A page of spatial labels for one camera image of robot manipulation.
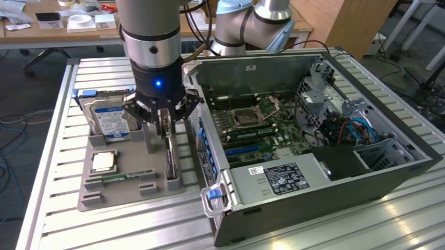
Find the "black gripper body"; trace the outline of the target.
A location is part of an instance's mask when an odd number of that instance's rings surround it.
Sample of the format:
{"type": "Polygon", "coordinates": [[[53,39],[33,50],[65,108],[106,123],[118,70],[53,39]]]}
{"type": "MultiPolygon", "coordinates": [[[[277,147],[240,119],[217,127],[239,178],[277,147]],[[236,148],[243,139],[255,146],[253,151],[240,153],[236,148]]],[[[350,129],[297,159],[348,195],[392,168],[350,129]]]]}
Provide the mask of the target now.
{"type": "Polygon", "coordinates": [[[138,99],[156,98],[179,101],[185,96],[181,80],[181,61],[161,68],[144,68],[130,61],[134,93],[138,99]]]}

